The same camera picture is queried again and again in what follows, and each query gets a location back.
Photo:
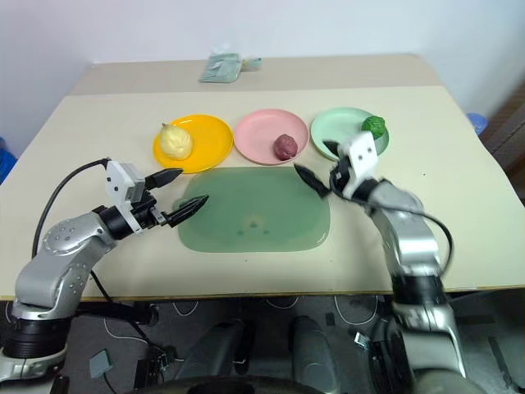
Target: red potato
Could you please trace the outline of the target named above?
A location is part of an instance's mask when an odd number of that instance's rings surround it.
[[[288,160],[297,154],[297,143],[287,134],[279,135],[273,143],[273,152],[279,160]]]

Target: pear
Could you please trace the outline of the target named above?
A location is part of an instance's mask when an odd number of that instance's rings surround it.
[[[161,151],[175,160],[184,160],[191,154],[194,142],[188,131],[180,127],[162,123],[160,136]]]

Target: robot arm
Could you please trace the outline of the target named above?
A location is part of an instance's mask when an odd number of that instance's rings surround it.
[[[299,175],[323,197],[334,192],[361,204],[381,234],[392,279],[394,324],[387,333],[390,357],[405,387],[428,370],[445,370],[465,378],[454,313],[445,297],[438,244],[423,220],[421,201],[386,180],[374,177],[377,154],[371,133],[337,144],[325,142],[340,160],[330,173],[328,190],[308,169]],[[451,236],[450,261],[452,253]]]
[[[174,227],[206,203],[205,195],[173,213],[157,210],[149,191],[181,173],[167,169],[143,178],[131,164],[109,161],[106,190],[115,205],[98,207],[49,230],[16,281],[13,321],[0,352],[0,383],[53,376],[63,366],[71,319],[89,272],[117,240],[156,225]]]

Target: table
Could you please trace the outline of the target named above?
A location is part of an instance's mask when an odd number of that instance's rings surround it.
[[[525,209],[503,171],[432,69],[413,55],[265,59],[231,85],[197,82],[204,61],[94,65],[60,102],[0,187],[0,298],[10,300],[30,259],[34,228],[49,195],[72,169],[110,156],[144,175],[158,171],[151,146],[162,121],[191,113],[232,128],[260,108],[283,108],[308,124],[333,107],[383,116],[390,131],[378,177],[411,190],[452,231],[456,255],[447,290],[525,284]],[[296,159],[327,177],[333,162],[312,145]],[[248,167],[235,148],[220,167]],[[191,175],[155,190],[170,209]],[[110,204],[102,168],[73,179],[44,230]],[[130,236],[95,266],[121,299],[382,293],[390,291],[381,238],[360,207],[331,196],[331,229],[313,250],[206,254],[186,249],[177,230]],[[445,238],[436,236],[446,252]],[[100,298],[89,281],[84,300]]]

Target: toy broccoli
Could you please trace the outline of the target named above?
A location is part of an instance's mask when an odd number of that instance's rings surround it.
[[[385,134],[385,119],[375,116],[367,117],[361,125],[361,130],[371,131],[372,135],[374,136],[374,140],[377,140],[379,137]]]

